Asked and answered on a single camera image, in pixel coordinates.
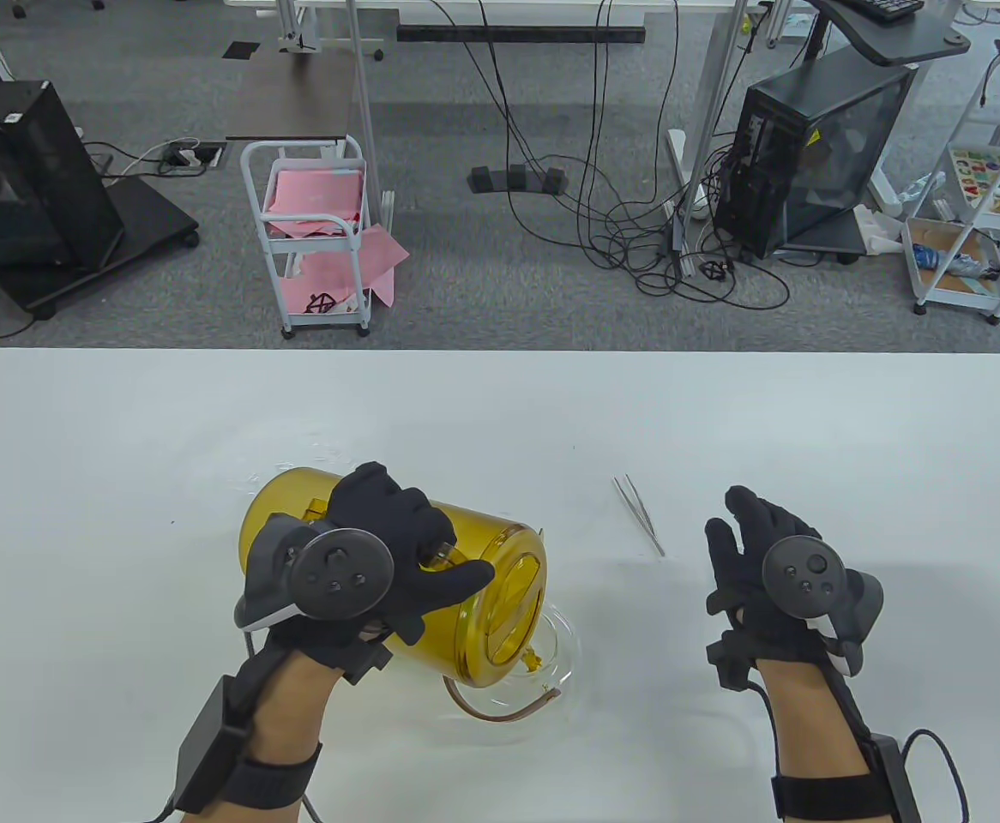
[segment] wrist strap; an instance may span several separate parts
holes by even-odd
[[[876,775],[771,778],[779,818],[798,820],[868,820],[893,813],[889,787]]]
[[[301,800],[320,756],[321,744],[304,763],[272,766],[256,760],[241,760],[233,768],[221,799],[245,808],[285,808]]]

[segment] computer tower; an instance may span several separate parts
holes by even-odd
[[[856,207],[914,77],[846,47],[751,86],[714,226],[766,257]]]
[[[103,267],[123,220],[48,81],[0,82],[0,273]]]

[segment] human hand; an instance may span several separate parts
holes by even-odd
[[[792,650],[799,658],[822,656],[819,635],[810,631],[805,620],[792,618],[775,607],[762,579],[763,560],[772,545],[795,534],[817,540],[821,534],[796,514],[764,501],[744,486],[732,486],[725,493],[725,507],[739,525],[744,552],[737,548],[727,522],[716,517],[707,522],[709,561],[717,583],[717,591],[707,598],[707,612],[726,612],[733,628],[765,646]]]
[[[480,592],[495,577],[485,561],[469,561],[433,572],[425,569],[457,536],[449,517],[419,489],[403,490],[380,463],[364,463],[340,480],[328,499],[327,521],[380,538],[394,561],[394,579],[383,598],[362,615],[342,621],[297,616],[272,627],[270,639],[291,648],[347,646],[375,623],[397,632],[407,644],[420,640],[423,616],[454,606]]]

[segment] white rolling cart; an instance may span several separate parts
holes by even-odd
[[[283,319],[281,332],[287,340],[295,332],[295,326],[355,326],[359,337],[370,334],[370,294],[363,289],[363,275],[359,269],[359,250],[363,244],[363,230],[370,228],[370,209],[367,203],[366,160],[358,142],[348,136],[343,142],[343,157],[289,157],[288,150],[321,149],[322,153],[336,154],[336,141],[254,141],[241,153],[241,173],[249,193],[253,220],[256,221],[256,235],[260,238],[260,248],[268,264],[268,277],[275,290],[275,301],[280,307]],[[253,178],[252,160],[254,154],[263,149],[276,149],[278,157],[272,164],[263,197],[256,189]],[[333,214],[311,213],[291,214],[272,212],[280,174],[284,171],[343,171],[357,172],[360,181],[358,219],[345,220]],[[289,231],[278,230],[283,224],[323,223],[331,230],[328,234],[292,236]],[[352,275],[355,278],[356,307],[346,312],[320,313],[305,312],[299,306],[291,306],[283,291],[283,279],[292,277],[305,255],[343,254],[351,255]],[[277,257],[284,257],[284,267],[280,271]]]
[[[925,187],[901,233],[916,297],[913,306],[916,314],[926,314],[928,302],[947,303],[982,310],[993,326],[1000,322],[1000,251],[991,236],[992,231],[1000,231],[1000,146],[967,144],[958,140],[959,134],[969,125],[1000,129],[1000,117],[975,115],[981,89],[999,65],[1000,62],[991,63],[982,82],[977,83],[929,177],[932,180],[938,172],[946,173],[942,193],[954,209],[956,221],[943,223],[917,216],[924,200],[931,195],[931,187]],[[939,252],[937,269],[920,269],[915,261],[913,243]],[[989,279],[956,277],[947,273],[959,252],[989,263],[998,275],[993,274]]]

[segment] white table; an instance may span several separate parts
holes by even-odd
[[[865,716],[943,734],[975,819],[1000,820],[1000,356],[0,349],[0,823],[154,815],[243,655],[249,495],[366,459],[544,528],[583,659],[514,728],[401,661],[338,688],[328,822],[773,820],[762,706],[703,651],[702,527],[731,483],[880,577]],[[912,773],[924,820],[958,819],[926,746]]]

